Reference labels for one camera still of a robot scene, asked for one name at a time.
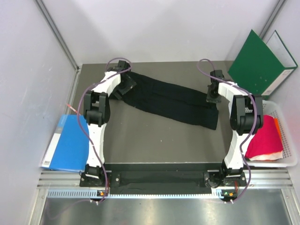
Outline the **black t-shirt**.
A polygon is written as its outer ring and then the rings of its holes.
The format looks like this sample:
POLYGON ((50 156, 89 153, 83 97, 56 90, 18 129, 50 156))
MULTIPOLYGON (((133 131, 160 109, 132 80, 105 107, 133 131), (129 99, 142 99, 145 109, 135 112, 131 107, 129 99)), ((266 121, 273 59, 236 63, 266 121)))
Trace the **black t-shirt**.
POLYGON ((120 100, 147 113, 216 130, 218 109, 207 94, 180 85, 128 72, 136 85, 120 100))

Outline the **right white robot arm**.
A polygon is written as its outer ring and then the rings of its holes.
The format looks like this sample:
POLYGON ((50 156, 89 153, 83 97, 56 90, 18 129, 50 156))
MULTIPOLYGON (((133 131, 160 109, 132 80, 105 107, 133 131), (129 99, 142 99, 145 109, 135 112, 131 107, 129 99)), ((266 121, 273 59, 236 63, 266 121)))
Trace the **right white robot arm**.
POLYGON ((243 166, 247 164, 245 151, 254 135, 263 126, 263 98, 248 93, 234 82, 211 78, 207 101, 218 103, 221 97, 229 101, 232 140, 218 172, 217 182, 218 185, 228 186, 242 179, 243 166))

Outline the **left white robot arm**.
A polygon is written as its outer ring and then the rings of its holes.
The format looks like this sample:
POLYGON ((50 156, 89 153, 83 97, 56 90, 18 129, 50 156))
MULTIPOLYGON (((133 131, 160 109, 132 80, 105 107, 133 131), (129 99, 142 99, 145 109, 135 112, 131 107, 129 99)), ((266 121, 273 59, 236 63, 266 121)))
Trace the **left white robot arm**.
POLYGON ((104 78, 93 84, 84 94, 83 116, 87 124, 86 135, 89 153, 84 172, 81 174, 81 187, 107 187, 108 176, 104 168, 104 134, 110 119, 109 97, 114 92, 126 93, 135 86, 127 75, 131 66, 120 61, 118 65, 107 68, 104 78))

